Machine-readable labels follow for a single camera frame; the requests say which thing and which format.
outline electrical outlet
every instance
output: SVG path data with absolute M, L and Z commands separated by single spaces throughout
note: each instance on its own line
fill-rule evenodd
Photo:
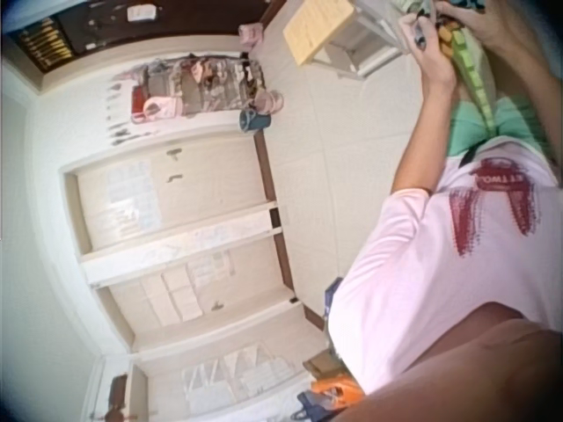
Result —
M 127 9 L 127 20 L 129 22 L 155 20 L 156 18 L 157 7 L 154 4 L 138 4 Z

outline pink t-shirt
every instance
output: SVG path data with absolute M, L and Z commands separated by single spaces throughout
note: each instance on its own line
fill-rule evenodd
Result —
M 391 195 L 333 298 L 328 328 L 364 391 L 404 372 L 488 302 L 561 331 L 562 210 L 549 164 L 499 137 L 436 193 Z

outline white floor tile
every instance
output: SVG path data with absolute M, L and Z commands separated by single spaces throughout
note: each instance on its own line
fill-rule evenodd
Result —
M 420 71 L 402 56 L 365 82 L 298 68 L 283 28 L 288 0 L 253 56 L 283 110 L 265 131 L 297 296 L 322 314 L 325 288 L 344 275 L 374 229 L 418 117 Z
M 286 240 L 335 254 L 333 204 L 323 153 L 273 166 L 272 173 Z
M 289 265 L 297 297 L 317 315 L 323 315 L 325 289 L 338 277 L 336 254 L 313 250 L 286 239 Z
M 364 83 L 360 103 L 366 137 L 410 133 L 418 118 L 422 91 L 412 56 L 400 56 Z
M 326 153 L 342 275 L 376 226 L 409 136 L 370 139 Z

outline green cloth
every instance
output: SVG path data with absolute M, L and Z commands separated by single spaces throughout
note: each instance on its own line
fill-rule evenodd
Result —
M 498 136 L 512 136 L 546 157 L 552 157 L 544 130 L 527 98 L 500 98 L 496 102 L 494 120 Z M 488 137 L 485 122 L 477 106 L 471 101 L 460 101 L 451 114 L 448 156 L 462 155 Z

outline blue container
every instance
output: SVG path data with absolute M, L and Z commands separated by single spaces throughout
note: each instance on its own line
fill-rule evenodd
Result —
M 270 126 L 272 116 L 269 114 L 258 114 L 254 110 L 243 110 L 240 112 L 239 123 L 243 132 L 261 130 Z

